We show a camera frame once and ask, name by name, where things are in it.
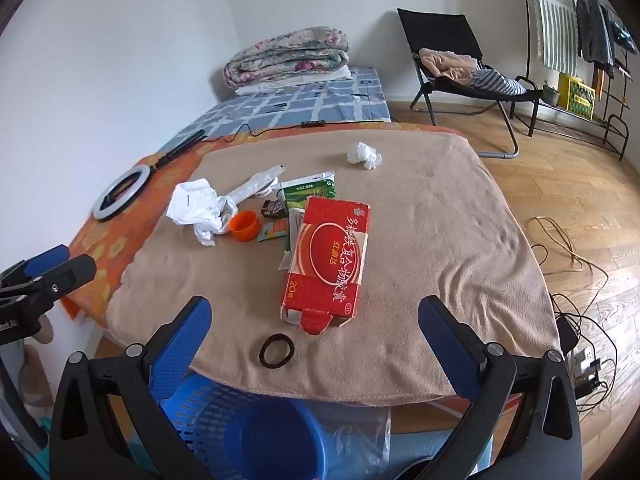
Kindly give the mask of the white paper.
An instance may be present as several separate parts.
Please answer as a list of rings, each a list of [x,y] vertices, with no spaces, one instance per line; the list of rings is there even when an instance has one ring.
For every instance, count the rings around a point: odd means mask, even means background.
[[[228,195],[218,195],[206,179],[177,184],[166,216],[177,226],[192,226],[204,246],[215,246],[216,237],[229,232],[231,219],[239,212]]]

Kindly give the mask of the orange plastic cap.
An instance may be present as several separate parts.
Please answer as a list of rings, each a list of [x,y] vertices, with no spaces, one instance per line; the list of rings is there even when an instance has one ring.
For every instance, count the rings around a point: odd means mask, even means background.
[[[240,211],[229,222],[229,232],[238,242],[250,242],[258,237],[262,224],[255,211]]]

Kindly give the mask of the red medicine box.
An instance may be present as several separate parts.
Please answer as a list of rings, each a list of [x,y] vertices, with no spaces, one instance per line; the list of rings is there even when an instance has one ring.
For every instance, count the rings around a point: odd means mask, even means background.
[[[307,200],[286,274],[283,321],[318,336],[357,314],[371,208],[314,196]]]

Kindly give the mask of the dark snack wrapper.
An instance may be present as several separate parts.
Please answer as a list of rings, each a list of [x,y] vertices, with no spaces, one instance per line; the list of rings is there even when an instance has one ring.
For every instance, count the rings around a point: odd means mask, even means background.
[[[262,204],[262,215],[267,219],[283,219],[288,216],[285,203],[280,200],[265,200]]]

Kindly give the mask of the long white plastic wrapper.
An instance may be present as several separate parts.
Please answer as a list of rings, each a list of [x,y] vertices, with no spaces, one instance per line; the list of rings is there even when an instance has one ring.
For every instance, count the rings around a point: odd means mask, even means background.
[[[250,197],[267,196],[279,183],[279,177],[284,173],[284,170],[283,165],[277,165],[268,170],[258,172],[245,183],[232,190],[228,197],[235,205],[239,205]]]

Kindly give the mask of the colourful tube packet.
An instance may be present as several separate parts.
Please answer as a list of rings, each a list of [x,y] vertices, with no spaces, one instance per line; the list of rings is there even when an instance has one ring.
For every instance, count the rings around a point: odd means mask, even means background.
[[[257,240],[276,240],[277,238],[288,237],[288,219],[277,219],[267,222],[260,230]]]

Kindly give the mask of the green white milk carton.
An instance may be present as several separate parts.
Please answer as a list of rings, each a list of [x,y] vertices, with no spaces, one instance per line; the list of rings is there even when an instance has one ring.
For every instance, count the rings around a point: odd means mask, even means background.
[[[294,237],[302,223],[308,198],[312,196],[336,197],[334,171],[320,172],[320,174],[283,181],[279,184],[277,198],[284,203],[288,219],[288,240],[285,245],[287,252],[290,252],[295,244]]]

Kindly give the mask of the small white tissue ball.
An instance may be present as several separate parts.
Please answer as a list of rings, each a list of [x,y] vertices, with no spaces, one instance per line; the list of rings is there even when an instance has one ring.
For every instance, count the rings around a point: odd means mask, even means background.
[[[373,170],[382,164],[382,155],[372,146],[363,142],[355,143],[347,152],[347,161],[351,165],[361,165],[364,169]]]

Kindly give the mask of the power strip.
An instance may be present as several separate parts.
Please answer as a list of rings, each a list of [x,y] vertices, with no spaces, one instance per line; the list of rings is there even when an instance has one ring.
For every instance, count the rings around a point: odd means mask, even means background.
[[[570,376],[577,400],[589,396],[600,387],[600,363],[593,348],[570,352]]]

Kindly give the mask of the orange floral bedsheet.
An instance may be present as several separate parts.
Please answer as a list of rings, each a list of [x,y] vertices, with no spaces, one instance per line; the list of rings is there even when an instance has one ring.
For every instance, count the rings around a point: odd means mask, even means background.
[[[337,131],[383,130],[424,131],[450,133],[460,136],[453,128],[436,127],[410,122],[338,122],[323,127],[283,127],[248,132],[246,130],[216,140],[205,140],[191,151],[181,155],[167,167],[157,171],[143,193],[117,217],[99,222],[89,219],[70,243],[70,254],[87,254],[96,262],[96,277],[91,284],[73,292],[62,300],[63,308],[71,318],[81,313],[106,327],[108,300],[119,288],[120,279],[134,255],[152,234],[160,217],[165,214],[175,186],[190,179],[203,157],[211,152],[234,148],[254,142],[281,138],[295,138],[308,133]]]

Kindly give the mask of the blue laundry basket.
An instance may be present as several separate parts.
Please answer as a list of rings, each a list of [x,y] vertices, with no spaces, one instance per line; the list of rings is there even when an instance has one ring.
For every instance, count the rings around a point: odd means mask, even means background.
[[[216,479],[323,479],[320,422],[297,399],[261,396],[196,373],[152,380],[150,393]]]

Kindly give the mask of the beige fleece blanket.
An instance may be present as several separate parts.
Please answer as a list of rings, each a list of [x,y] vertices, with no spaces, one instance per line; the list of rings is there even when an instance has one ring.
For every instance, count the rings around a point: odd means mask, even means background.
[[[357,142],[383,157],[373,170],[346,158]],[[371,208],[355,318],[318,336],[284,322],[280,240],[202,245],[161,218],[106,310],[122,344],[145,342],[194,296],[213,323],[193,360],[198,373],[268,396],[397,405],[449,396],[416,312],[435,295],[481,340],[542,356],[559,335],[541,270],[500,188],[462,136],[423,131],[308,133],[207,154],[196,175],[228,192],[259,171],[335,172],[342,200]]]

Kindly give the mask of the black clothes rack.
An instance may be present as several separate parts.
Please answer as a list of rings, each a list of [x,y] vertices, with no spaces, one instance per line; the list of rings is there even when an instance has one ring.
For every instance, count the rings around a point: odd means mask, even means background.
[[[612,6],[599,0],[602,6],[608,10],[608,20],[612,29],[612,37],[615,48],[614,77],[609,77],[603,70],[599,70],[594,63],[588,63],[582,59],[579,53],[577,75],[584,84],[588,84],[596,92],[594,110],[591,120],[579,117],[573,113],[558,107],[559,74],[554,70],[544,67],[537,55],[537,29],[534,17],[533,0],[524,0],[526,17],[526,61],[525,73],[521,76],[533,84],[532,63],[538,61],[542,67],[556,76],[555,81],[545,81],[539,89],[544,97],[538,106],[533,106],[529,119],[524,119],[520,113],[512,107],[510,116],[517,119],[528,128],[529,134],[537,131],[562,136],[562,138],[575,140],[598,148],[603,148],[615,154],[618,158],[626,155],[626,149],[630,139],[630,128],[625,116],[630,110],[628,100],[628,87],[632,81],[631,72],[628,70],[629,57],[637,52],[634,40],[623,25],[622,20],[616,15]]]

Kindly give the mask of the yellow crate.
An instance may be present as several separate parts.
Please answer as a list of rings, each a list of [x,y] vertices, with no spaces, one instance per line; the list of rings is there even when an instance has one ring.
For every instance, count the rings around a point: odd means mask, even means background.
[[[596,92],[578,77],[559,74],[558,107],[579,117],[592,119]]]

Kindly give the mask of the black folding chair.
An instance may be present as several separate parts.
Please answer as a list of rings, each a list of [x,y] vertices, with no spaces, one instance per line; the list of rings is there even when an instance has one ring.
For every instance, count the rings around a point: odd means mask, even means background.
[[[480,156],[493,159],[514,159],[518,156],[520,147],[504,106],[518,103],[530,103],[533,106],[538,106],[542,99],[542,91],[536,87],[536,84],[521,77],[514,79],[526,89],[526,92],[521,96],[502,96],[497,93],[464,88],[453,82],[432,81],[428,78],[428,71],[422,67],[418,59],[418,53],[422,48],[471,55],[486,67],[492,67],[485,63],[480,44],[477,42],[471,25],[463,14],[424,13],[405,9],[398,9],[397,13],[419,81],[419,90],[410,103],[410,110],[414,112],[416,104],[419,101],[423,101],[425,113],[430,118],[431,124],[436,125],[438,111],[434,109],[431,101],[431,95],[435,92],[485,101],[487,105],[480,110],[474,110],[472,114],[474,116],[481,115],[488,112],[488,110],[496,108],[506,124],[506,131],[511,141],[511,149],[508,152],[481,152]]]

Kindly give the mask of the clothes on chair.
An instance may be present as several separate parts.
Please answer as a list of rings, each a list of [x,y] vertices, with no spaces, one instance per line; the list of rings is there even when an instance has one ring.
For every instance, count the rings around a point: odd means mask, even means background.
[[[526,92],[519,82],[486,67],[471,55],[422,48],[418,59],[434,82],[453,82],[464,88],[502,96],[521,96]]]

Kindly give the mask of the blue checked bedsheet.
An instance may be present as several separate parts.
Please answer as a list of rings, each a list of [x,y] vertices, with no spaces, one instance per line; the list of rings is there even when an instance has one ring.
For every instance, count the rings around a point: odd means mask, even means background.
[[[221,102],[180,130],[164,152],[204,129],[211,139],[237,131],[293,127],[302,122],[390,122],[381,79],[372,67],[353,67],[348,78],[244,94]]]

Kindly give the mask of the folded floral quilt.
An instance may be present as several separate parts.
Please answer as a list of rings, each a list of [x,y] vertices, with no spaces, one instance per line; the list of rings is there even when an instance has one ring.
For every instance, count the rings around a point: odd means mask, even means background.
[[[347,65],[349,42],[341,30],[306,27],[259,41],[230,58],[224,83],[236,90],[256,82],[329,74]]]

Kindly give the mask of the dark hanging jacket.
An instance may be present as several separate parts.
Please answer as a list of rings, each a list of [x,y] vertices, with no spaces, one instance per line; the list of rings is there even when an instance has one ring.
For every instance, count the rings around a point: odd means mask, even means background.
[[[579,53],[609,77],[614,77],[615,48],[608,10],[599,0],[577,0]]]

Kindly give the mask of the striped hanging cloth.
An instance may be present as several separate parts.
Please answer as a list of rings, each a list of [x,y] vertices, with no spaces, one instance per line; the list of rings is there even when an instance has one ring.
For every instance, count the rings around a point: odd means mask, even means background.
[[[577,75],[578,26],[574,0],[533,0],[537,55],[544,67]]]

